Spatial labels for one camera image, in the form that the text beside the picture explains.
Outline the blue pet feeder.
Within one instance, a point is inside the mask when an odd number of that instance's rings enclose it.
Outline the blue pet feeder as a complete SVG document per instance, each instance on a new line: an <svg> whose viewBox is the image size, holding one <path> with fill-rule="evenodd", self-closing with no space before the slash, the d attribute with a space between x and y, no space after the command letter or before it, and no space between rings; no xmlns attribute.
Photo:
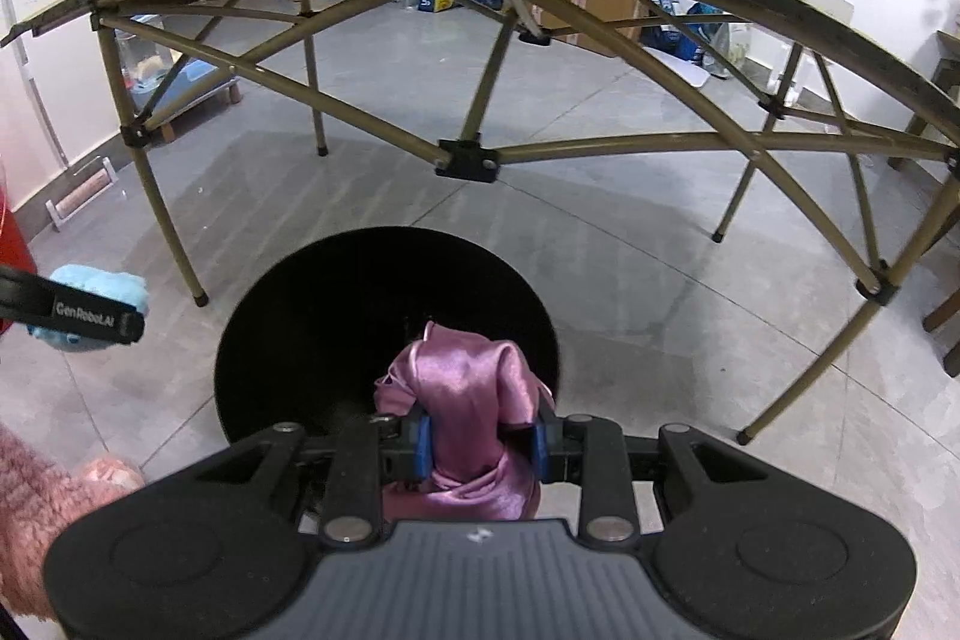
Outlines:
<svg viewBox="0 0 960 640"><path fill-rule="evenodd" d="M139 115L145 110L149 110L151 115L156 112L167 113L166 122L160 126L160 135L165 143L176 140L178 133L174 124L181 115L192 112L195 107L212 104L215 99L225 106L234 106L242 99L236 78L223 80L204 92L197 89L215 71L213 65L189 60L178 73L174 73L174 67L182 57L178 50L133 32L116 31L114 37L119 49L124 85L133 110Z"/></svg>

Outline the red plastic bucket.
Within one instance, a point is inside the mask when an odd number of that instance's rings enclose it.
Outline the red plastic bucket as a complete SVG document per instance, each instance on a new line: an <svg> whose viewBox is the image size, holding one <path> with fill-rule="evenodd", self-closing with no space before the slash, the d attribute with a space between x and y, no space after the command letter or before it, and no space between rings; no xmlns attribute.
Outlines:
<svg viewBox="0 0 960 640"><path fill-rule="evenodd" d="M32 284L36 271L7 193L2 193L2 333L20 323L23 315L36 314L36 284Z"/></svg>

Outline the pink fluffy rug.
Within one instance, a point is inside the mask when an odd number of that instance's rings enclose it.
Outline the pink fluffy rug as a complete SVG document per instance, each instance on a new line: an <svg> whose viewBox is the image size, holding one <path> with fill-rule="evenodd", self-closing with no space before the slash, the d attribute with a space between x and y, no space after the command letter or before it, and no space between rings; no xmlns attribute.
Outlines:
<svg viewBox="0 0 960 640"><path fill-rule="evenodd" d="M2 604L52 620L43 567L50 544L73 521L130 492L86 482L2 427Z"/></svg>

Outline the tan folding camping table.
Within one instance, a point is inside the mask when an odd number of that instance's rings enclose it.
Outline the tan folding camping table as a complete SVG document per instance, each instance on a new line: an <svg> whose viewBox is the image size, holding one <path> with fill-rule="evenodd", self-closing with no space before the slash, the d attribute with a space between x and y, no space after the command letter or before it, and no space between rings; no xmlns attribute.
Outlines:
<svg viewBox="0 0 960 640"><path fill-rule="evenodd" d="M475 7L478 2L455 1L466 7ZM491 184L508 167L560 161L658 154L686 154L701 159L716 154L736 156L743 185L765 184L778 193L848 268L861 298L856 313L823 347L822 354L752 424L743 427L742 442L754 440L761 429L786 413L789 406L822 377L827 365L853 346L905 282L896 284L892 278L890 269L896 255L885 257L878 248L880 213L866 181L856 175L850 185L850 195L861 221L861 236L851 237L828 213L827 190L822 185L800 181L791 170L791 161L797 156L827 154L857 174L866 159L937 161L947 167L949 164L944 161L947 151L958 152L957 104L931 80L851 26L837 25L825 18L797 19L778 13L776 0L692 2L704 3L709 18L720 23L754 25L781 37L788 44L791 65L812 60L825 73L846 70L855 74L892 101L919 113L924 120L932 120L932 127L924 128L923 136L911 138L905 130L856 117L841 101L833 101L820 112L791 106L784 89L764 88L752 80L743 80L742 89L754 99L755 110L748 119L739 119L641 44L658 59L664 71L641 73L620 58L613 58L656 86L674 109L688 115L688 127L672 130L638 125L623 133L608 133L596 120L584 120L573 135L556 138L537 133L525 142L506 145L498 136L491 135L485 120L496 85L505 74L509 47L512 42L521 41L519 19L509 0L503 0L500 8L487 13L491 32L487 58L473 75L472 91L459 92L455 98L454 113L459 117L459 127L452 135L438 140L430 140L397 120L382 117L368 103L352 103L325 91L314 70L306 70L295 78L275 68L275 60L290 50L297 50L306 62L314 62L319 53L316 41L320 35L342 26L364 25L373 14L395 2L398 0L340 0L319 10L275 14L274 34L242 52L231 52L213 44L213 32L226 19L259 18L259 10L249 7L244 0L192 5L190 14L200 19L200 28L189 37L167 29L166 19L174 14L174 7L164 0L57 0L13 23L5 32L5 42L13 44L25 34L41 37L75 19L86 18L103 41L101 58L109 80L120 83L124 75L114 32L133 32L178 50L182 53L181 60L200 60L213 65L215 83L231 78L249 81L308 107L317 120L338 120L423 161L441 177L457 182ZM670 26L686 37L697 35L696 19L669 13L654 0L651 2L654 23L649 25Z"/></svg>

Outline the white floor squeegee mop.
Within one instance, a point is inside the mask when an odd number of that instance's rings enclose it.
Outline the white floor squeegee mop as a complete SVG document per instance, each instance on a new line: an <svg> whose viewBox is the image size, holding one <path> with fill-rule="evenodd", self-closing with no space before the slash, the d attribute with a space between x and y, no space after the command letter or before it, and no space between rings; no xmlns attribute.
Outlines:
<svg viewBox="0 0 960 640"><path fill-rule="evenodd" d="M26 239L122 164L116 107L86 18L2 49L2 188Z"/></svg>

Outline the blue plush toy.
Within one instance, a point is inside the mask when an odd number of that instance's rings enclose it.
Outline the blue plush toy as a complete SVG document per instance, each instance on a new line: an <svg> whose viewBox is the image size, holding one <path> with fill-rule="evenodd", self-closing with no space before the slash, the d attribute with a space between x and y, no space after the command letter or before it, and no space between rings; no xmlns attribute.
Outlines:
<svg viewBox="0 0 960 640"><path fill-rule="evenodd" d="M146 281L125 271L62 265L49 275L57 284L52 320L28 325L28 333L64 353L89 353L142 339L149 294Z"/></svg>

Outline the large cardboard box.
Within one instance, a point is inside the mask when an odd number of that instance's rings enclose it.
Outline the large cardboard box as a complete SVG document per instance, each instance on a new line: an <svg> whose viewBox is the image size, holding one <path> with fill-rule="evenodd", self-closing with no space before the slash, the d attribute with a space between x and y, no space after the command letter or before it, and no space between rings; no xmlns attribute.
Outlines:
<svg viewBox="0 0 960 640"><path fill-rule="evenodd" d="M574 44L617 57L641 73L664 67L641 47L640 29L654 23L651 0L509 0L524 44Z"/></svg>

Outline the pink fluffy slipper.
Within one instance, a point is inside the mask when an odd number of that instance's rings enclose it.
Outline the pink fluffy slipper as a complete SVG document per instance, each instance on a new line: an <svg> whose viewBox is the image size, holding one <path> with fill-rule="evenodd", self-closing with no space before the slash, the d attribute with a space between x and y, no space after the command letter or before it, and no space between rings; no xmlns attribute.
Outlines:
<svg viewBox="0 0 960 640"><path fill-rule="evenodd" d="M116 487L124 492L138 491L146 484L145 476L135 464L114 455L99 456L86 463L78 477L86 482Z"/></svg>

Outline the black round trash bin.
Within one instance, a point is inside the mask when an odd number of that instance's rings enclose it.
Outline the black round trash bin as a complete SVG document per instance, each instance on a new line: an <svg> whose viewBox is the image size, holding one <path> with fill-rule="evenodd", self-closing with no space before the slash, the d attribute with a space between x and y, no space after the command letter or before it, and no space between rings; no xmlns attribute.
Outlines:
<svg viewBox="0 0 960 640"><path fill-rule="evenodd" d="M279 422L327 435L374 408L374 384L428 323L521 347L548 388L560 347L542 299L506 260L441 230L338 232L275 263L218 344L218 422L236 443Z"/></svg>

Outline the pink satin bow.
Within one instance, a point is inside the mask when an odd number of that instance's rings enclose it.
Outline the pink satin bow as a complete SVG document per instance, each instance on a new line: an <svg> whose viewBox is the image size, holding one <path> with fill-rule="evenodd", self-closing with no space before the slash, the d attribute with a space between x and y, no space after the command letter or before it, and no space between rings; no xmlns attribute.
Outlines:
<svg viewBox="0 0 960 640"><path fill-rule="evenodd" d="M433 427L433 468L421 482L384 487L389 521L517 521L539 509L530 461L498 437L500 427L534 424L550 390L516 342L428 323L376 381L381 414L421 406Z"/></svg>

